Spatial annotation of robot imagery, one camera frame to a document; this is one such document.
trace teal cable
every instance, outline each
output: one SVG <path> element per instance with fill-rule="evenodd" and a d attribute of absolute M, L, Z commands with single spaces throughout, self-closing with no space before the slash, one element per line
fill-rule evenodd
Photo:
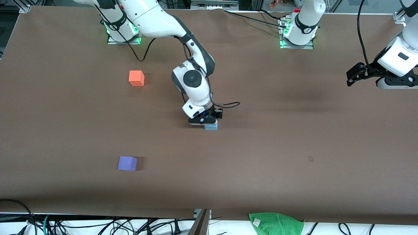
<path fill-rule="evenodd" d="M 43 220 L 43 235 L 46 235 L 46 222 L 48 221 L 48 217 L 49 215 L 47 215 Z"/>

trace green cloth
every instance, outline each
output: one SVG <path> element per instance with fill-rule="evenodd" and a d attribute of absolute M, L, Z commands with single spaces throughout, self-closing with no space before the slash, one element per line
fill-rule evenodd
<path fill-rule="evenodd" d="M 301 235 L 305 222 L 279 213 L 249 214 L 258 235 Z"/>

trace white cloth tag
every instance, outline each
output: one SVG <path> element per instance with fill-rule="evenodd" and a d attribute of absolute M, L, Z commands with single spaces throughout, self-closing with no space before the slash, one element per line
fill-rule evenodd
<path fill-rule="evenodd" d="M 260 225 L 261 220 L 255 218 L 254 222 L 252 222 L 252 224 L 254 224 L 256 227 L 258 227 Z"/>

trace red-orange block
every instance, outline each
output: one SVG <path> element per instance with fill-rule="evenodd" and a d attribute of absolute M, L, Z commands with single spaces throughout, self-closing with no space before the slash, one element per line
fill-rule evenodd
<path fill-rule="evenodd" d="M 129 71 L 129 82 L 134 87 L 140 87 L 144 85 L 145 76 L 141 70 Z"/>

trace purple cube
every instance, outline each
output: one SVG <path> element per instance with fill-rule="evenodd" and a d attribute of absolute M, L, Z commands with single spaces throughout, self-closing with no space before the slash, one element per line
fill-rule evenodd
<path fill-rule="evenodd" d="M 120 156 L 118 170 L 123 171 L 135 171 L 136 170 L 136 158 Z"/>

